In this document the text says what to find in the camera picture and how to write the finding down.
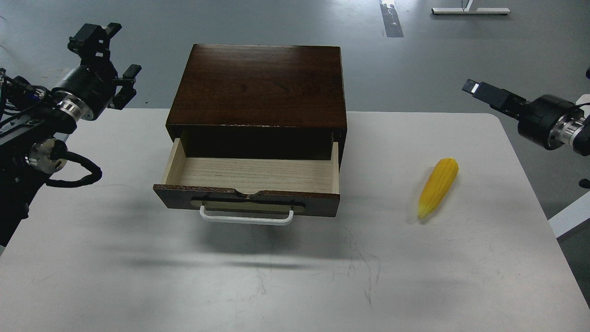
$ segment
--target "black cable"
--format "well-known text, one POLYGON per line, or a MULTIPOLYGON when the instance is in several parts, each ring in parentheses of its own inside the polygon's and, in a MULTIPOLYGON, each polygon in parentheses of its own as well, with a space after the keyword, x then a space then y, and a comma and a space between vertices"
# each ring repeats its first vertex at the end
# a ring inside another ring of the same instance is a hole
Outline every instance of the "black cable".
POLYGON ((16 120, 16 119, 20 118, 21 116, 23 116, 25 114, 31 113, 37 106, 39 106, 43 102, 43 99, 45 99, 45 97, 48 96, 49 90, 47 90, 46 87, 42 87, 40 85, 32 85, 32 87, 35 87, 36 89, 43 90, 45 92, 45 94, 43 95, 43 97, 41 99, 39 99, 37 101, 37 103, 35 103, 34 105, 31 105, 31 106, 23 109, 19 113, 14 114, 12 116, 9 116, 4 121, 1 121, 0 122, 0 128, 2 128, 4 125, 6 125, 7 123, 9 123, 10 121, 16 120))
POLYGON ((9 81, 10 83, 12 83, 12 84, 14 84, 14 83, 18 83, 18 82, 15 82, 15 81, 14 81, 12 78, 10 78, 10 77, 8 77, 8 76, 6 76, 6 75, 4 75, 4 78, 5 78, 7 81, 9 81))
POLYGON ((65 160, 73 161, 80 164, 82 167, 90 171, 90 174, 77 180, 77 181, 64 181, 64 180, 52 180, 48 179, 45 184, 48 187, 55 187, 55 188, 77 188, 82 187, 84 185, 93 184, 96 181, 100 180, 103 176, 103 172, 95 163, 90 161, 90 159, 86 157, 82 157, 79 154, 75 154, 70 151, 66 151, 63 154, 56 156, 58 158, 62 158, 65 160))
POLYGON ((18 112, 20 112, 18 110, 18 108, 16 106, 14 106, 11 102, 6 101, 4 103, 4 109, 2 110, 2 113, 6 114, 6 115, 15 115, 18 112))
POLYGON ((572 110, 572 109, 576 109, 576 108, 580 108, 582 106, 588 106, 588 105, 590 105, 590 103, 583 103, 583 104, 573 105, 572 107, 568 108, 568 110, 572 110))

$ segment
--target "wooden drawer cabinet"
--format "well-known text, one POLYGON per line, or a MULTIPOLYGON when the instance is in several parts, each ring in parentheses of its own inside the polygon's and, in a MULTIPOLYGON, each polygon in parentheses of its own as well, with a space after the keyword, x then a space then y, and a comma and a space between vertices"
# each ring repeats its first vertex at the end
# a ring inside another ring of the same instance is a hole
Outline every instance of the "wooden drawer cabinet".
POLYGON ((340 48, 193 46, 153 189, 169 208, 336 215, 346 139, 340 48))

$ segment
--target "white table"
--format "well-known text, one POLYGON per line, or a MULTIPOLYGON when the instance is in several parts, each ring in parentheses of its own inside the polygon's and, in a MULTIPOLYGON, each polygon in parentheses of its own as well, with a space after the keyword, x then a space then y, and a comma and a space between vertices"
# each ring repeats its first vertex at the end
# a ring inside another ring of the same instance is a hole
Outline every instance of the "white table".
POLYGON ((68 145, 104 177, 39 192, 0 256, 0 330, 588 331, 494 116, 349 113, 337 217, 271 227, 166 209, 152 191, 172 145, 166 115, 106 110, 79 124, 68 145), (444 157, 459 176, 418 223, 444 157))

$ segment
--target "open drawer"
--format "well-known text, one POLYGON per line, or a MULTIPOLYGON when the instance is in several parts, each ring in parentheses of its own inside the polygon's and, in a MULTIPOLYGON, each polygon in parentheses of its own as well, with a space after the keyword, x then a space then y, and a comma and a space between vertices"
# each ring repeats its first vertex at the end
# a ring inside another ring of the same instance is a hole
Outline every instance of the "open drawer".
POLYGON ((169 208, 334 217, 340 48, 195 44, 166 129, 173 148, 153 189, 169 208))
POLYGON ((176 138, 160 184, 168 208, 334 217, 340 202, 339 149, 330 160, 187 157, 176 138))

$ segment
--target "drawer front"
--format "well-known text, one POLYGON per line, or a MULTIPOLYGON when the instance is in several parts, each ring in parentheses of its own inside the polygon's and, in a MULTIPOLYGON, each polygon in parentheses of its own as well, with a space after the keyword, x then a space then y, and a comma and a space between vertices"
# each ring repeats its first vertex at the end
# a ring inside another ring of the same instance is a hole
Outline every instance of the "drawer front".
POLYGON ((301 193, 263 190, 243 194, 235 189, 155 184, 154 191, 170 209, 198 210, 201 204, 212 211, 242 211, 256 213, 335 217, 340 203, 339 194, 301 193))

